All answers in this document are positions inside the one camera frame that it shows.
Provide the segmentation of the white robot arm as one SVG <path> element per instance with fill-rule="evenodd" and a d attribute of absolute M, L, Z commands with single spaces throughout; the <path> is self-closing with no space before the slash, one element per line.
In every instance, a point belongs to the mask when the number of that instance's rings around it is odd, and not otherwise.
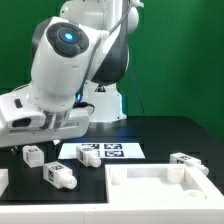
<path fill-rule="evenodd" d="M 141 0 L 69 0 L 33 35 L 31 81 L 0 95 L 0 147 L 80 137 L 93 109 L 76 96 L 90 80 L 111 85 L 129 62 L 127 35 Z"/>

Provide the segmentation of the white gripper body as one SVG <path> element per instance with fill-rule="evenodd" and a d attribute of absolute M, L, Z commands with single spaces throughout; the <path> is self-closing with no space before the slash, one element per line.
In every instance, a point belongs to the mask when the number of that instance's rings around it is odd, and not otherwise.
<path fill-rule="evenodd" d="M 0 148 L 81 137 L 87 132 L 88 126 L 89 110 L 87 108 L 73 109 L 67 123 L 58 129 L 38 128 L 0 132 Z"/>

